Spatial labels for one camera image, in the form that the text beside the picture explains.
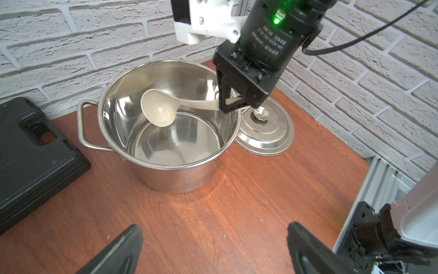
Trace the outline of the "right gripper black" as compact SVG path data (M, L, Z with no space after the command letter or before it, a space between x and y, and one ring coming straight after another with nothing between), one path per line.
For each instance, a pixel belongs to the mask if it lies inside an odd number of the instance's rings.
M323 1L255 1L239 40L213 56L220 111L260 107L293 54L322 31L322 18Z

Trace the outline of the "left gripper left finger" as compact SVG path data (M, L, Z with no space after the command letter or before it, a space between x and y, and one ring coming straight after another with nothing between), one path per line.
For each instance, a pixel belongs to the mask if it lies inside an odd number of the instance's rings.
M139 226L124 230L105 249L83 266L78 274L134 274L138 265L143 237Z

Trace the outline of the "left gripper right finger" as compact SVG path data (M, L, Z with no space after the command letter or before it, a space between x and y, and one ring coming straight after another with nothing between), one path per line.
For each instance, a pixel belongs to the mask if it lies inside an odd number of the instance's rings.
M353 266L299 222L287 228L287 247L297 274L355 274Z

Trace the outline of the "stainless steel pot lid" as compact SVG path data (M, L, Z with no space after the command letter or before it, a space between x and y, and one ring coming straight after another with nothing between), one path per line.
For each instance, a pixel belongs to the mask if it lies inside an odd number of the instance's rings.
M256 155L276 156L287 151L294 140L294 123L274 99L268 98L259 108L248 107L235 142Z

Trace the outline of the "cream plastic ladle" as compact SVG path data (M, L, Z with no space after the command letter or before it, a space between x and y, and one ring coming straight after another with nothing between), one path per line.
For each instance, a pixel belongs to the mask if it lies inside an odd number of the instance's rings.
M158 89L147 90L140 100L140 107L144 116L149 122L158 127L170 126L175 121L180 106L218 111L219 100L180 99Z

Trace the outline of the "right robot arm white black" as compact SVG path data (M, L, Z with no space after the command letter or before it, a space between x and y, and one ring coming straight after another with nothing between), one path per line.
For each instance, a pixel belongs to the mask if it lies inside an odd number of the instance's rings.
M219 109L258 108L270 96L293 54L322 31L335 1L255 1L236 43L216 50Z

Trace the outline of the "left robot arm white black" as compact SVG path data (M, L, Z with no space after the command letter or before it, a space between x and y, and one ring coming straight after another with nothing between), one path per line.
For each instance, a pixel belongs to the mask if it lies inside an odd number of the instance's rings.
M336 251L297 222L287 228L287 247L298 274L400 273L397 262L430 266L438 255L437 167L379 212L359 202Z

